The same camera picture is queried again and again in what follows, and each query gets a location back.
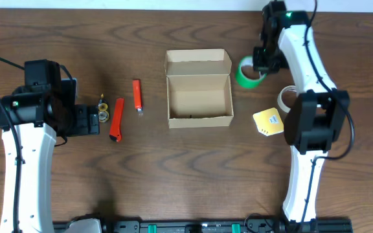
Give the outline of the cardboard box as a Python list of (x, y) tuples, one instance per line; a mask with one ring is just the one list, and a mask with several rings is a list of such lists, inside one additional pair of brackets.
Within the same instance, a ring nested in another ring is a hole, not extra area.
[(229, 126), (234, 117), (231, 67), (224, 49), (168, 50), (164, 62), (168, 126)]

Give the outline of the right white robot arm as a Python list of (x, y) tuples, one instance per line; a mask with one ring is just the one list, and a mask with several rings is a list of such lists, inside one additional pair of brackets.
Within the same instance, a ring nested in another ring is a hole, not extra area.
[(290, 11), (283, 1), (270, 1), (262, 9), (261, 47), (253, 52), (253, 69), (275, 74), (289, 69), (297, 97), (284, 121), (284, 137), (291, 148), (289, 188), (282, 205), (287, 224), (299, 227), (316, 218), (315, 200), (321, 167), (331, 160), (329, 151), (345, 120), (350, 140), (338, 157), (352, 149), (355, 131), (347, 91), (339, 90), (323, 65), (313, 35), (314, 15)]

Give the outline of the green tape roll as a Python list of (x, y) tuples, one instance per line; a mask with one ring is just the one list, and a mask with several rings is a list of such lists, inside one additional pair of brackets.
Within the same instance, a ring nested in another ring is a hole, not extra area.
[(254, 89), (258, 87), (262, 81), (265, 79), (267, 74), (262, 74), (258, 72), (257, 79), (251, 79), (250, 77), (246, 76), (243, 72), (244, 67), (252, 67), (253, 66), (253, 57), (252, 56), (245, 56), (242, 58), (238, 64), (238, 68), (236, 70), (235, 78), (238, 84), (246, 89)]

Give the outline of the white tape roll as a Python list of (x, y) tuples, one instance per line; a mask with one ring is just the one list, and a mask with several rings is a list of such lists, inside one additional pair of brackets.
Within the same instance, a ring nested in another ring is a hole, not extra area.
[(295, 98), (297, 96), (297, 88), (294, 85), (288, 85), (284, 87), (277, 96), (277, 105), (284, 113), (289, 113), (291, 106), (288, 105), (288, 101), (285, 97)]

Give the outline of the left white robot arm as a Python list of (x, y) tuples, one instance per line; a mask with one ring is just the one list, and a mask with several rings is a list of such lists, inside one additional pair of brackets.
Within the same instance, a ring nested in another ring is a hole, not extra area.
[(77, 80), (55, 61), (24, 64), (25, 83), (0, 99), (5, 185), (0, 232), (54, 232), (51, 167), (57, 139), (97, 135), (98, 108), (77, 104)]

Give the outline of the yellow sticky note pad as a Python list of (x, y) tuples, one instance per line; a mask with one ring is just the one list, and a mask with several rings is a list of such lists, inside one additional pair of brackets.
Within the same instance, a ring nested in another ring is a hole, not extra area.
[(258, 132), (267, 137), (284, 131), (284, 124), (275, 107), (253, 114), (253, 120)]

